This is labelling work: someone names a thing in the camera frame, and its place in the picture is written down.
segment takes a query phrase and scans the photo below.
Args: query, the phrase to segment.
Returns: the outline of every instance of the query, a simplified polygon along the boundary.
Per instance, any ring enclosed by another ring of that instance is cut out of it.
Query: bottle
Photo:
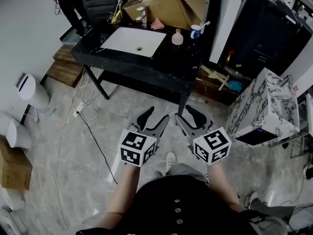
[[[174,45],[181,45],[184,41],[184,37],[180,33],[180,29],[176,29],[176,33],[172,36],[172,43]]]

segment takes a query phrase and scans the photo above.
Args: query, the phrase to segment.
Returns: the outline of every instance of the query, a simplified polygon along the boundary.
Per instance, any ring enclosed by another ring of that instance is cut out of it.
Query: pink cloth
[[[163,29],[164,24],[160,21],[159,18],[156,18],[155,21],[151,24],[151,28],[156,30],[156,29]]]

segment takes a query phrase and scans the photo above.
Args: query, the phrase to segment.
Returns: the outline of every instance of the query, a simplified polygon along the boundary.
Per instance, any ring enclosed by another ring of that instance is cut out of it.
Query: faucet
[[[286,76],[281,82],[279,82],[279,86],[283,87],[287,82],[289,82],[289,79],[291,78],[290,75]]]
[[[147,28],[147,7],[141,6],[137,10],[141,11],[141,16],[136,17],[136,22],[142,21],[142,26]]]

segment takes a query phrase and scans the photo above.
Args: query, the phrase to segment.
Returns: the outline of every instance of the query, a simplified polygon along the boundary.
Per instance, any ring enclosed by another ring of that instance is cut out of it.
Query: power strip
[[[73,116],[76,118],[78,116],[78,113],[81,113],[83,111],[85,107],[85,103],[84,102],[80,102],[79,105],[77,106],[76,110],[73,112]]]

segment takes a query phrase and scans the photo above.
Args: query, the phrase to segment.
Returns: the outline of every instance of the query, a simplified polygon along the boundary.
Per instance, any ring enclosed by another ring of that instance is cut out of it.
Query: blue cup
[[[192,25],[190,29],[190,37],[192,39],[200,37],[201,27],[199,25]]]

